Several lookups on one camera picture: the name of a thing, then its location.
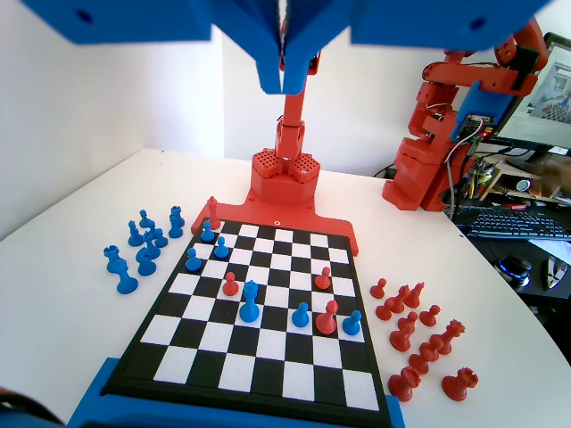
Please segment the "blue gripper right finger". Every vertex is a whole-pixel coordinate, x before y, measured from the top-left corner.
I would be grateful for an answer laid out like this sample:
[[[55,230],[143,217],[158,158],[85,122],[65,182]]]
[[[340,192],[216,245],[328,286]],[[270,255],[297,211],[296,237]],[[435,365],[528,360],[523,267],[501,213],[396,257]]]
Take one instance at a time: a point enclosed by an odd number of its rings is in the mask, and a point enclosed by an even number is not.
[[[297,95],[311,58],[345,29],[359,45],[472,51],[516,33],[545,1],[289,1],[284,93]]]

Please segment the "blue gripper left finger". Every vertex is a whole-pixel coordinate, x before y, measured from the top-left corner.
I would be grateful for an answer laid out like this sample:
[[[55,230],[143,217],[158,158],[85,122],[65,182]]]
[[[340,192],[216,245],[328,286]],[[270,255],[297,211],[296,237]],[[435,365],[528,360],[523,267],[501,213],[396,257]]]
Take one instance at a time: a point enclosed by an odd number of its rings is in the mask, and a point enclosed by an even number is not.
[[[255,61],[261,89],[282,92],[276,1],[26,1],[77,45],[208,41],[218,27]]]

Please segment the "person's bare hand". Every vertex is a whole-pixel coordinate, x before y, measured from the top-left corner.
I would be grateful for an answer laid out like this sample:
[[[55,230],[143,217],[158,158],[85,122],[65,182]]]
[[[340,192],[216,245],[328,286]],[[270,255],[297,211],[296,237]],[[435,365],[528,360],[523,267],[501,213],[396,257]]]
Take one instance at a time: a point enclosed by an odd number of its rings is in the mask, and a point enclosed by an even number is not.
[[[569,197],[571,194],[570,158],[548,160],[542,168],[541,181],[548,187],[558,187],[566,197]]]

